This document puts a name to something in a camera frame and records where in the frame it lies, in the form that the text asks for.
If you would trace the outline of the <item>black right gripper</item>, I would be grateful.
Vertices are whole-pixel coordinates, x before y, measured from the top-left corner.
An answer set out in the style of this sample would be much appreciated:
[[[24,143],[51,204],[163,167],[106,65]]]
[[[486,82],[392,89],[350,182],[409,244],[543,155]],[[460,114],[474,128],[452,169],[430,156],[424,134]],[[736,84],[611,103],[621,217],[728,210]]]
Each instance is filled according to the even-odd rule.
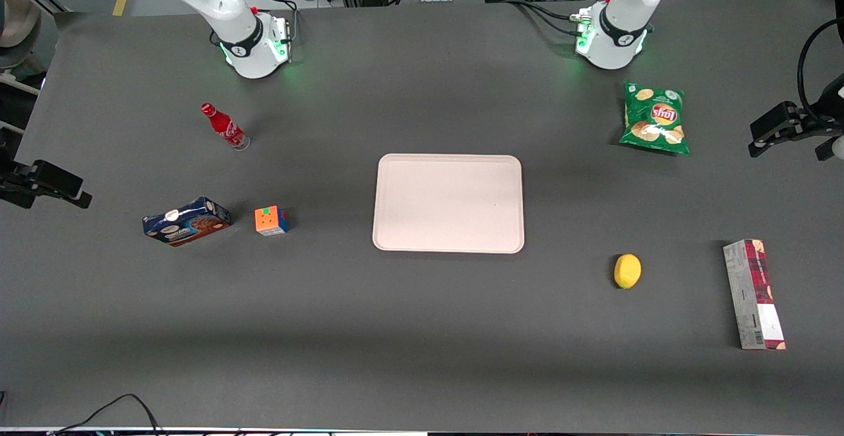
[[[82,190],[82,178],[36,160],[27,166],[18,162],[2,162],[1,199],[19,208],[32,208],[34,199],[51,197],[69,202],[79,208],[88,208],[92,196]]]

